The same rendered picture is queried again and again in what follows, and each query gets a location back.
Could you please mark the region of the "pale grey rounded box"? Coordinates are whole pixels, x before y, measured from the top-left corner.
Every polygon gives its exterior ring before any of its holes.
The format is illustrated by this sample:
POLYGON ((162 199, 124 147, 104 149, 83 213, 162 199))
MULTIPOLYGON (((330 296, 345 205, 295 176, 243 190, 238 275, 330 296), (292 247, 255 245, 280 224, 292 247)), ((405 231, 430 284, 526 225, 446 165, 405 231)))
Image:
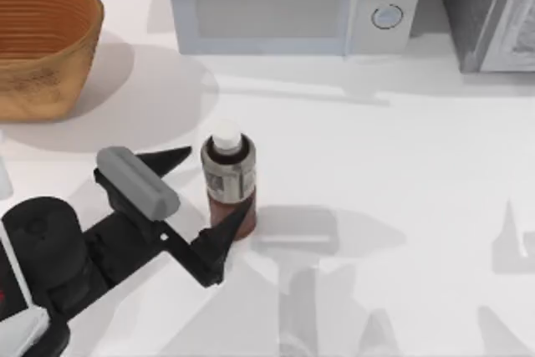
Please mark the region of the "pale grey rounded box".
POLYGON ((130 149, 110 146, 96 156, 103 176, 150 221, 162 221, 175 214, 180 199, 156 173, 130 149))

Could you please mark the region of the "brown bottle with white cap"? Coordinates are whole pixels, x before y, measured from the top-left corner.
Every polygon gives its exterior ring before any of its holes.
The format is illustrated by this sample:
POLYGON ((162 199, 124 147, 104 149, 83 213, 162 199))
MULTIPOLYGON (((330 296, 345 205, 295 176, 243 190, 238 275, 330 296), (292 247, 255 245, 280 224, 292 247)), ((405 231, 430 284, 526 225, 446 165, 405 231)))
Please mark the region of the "brown bottle with white cap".
POLYGON ((252 203, 237 230, 237 241, 249 236, 257 225, 256 146, 230 120, 216 123, 201 147, 201 164, 213 227, 246 201, 252 203))

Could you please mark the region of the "brown woven basket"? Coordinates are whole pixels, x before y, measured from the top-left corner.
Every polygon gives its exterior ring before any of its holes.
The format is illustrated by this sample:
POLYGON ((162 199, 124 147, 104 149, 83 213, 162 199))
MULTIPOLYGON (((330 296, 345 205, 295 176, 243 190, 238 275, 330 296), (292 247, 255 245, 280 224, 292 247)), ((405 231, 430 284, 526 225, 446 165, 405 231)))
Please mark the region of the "brown woven basket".
POLYGON ((101 0, 0 0, 0 122, 74 109, 104 22, 101 0))

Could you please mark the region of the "pale microwave oven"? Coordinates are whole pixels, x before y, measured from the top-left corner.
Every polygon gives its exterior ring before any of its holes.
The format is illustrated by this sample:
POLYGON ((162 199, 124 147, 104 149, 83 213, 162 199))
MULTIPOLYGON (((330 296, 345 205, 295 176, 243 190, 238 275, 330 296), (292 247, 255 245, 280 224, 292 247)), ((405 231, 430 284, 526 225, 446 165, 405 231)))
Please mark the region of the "pale microwave oven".
POLYGON ((397 54, 418 0, 171 0, 184 54, 397 54))

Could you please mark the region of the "round microwave knob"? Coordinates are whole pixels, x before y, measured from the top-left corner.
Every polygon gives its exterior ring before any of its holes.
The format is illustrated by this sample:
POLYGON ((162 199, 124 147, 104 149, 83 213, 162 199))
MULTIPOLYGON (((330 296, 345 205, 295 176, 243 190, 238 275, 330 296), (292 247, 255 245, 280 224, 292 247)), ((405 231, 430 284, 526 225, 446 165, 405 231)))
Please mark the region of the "round microwave knob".
POLYGON ((372 24, 380 30, 396 28, 404 19, 403 10, 394 4, 377 7, 371 14, 372 24))

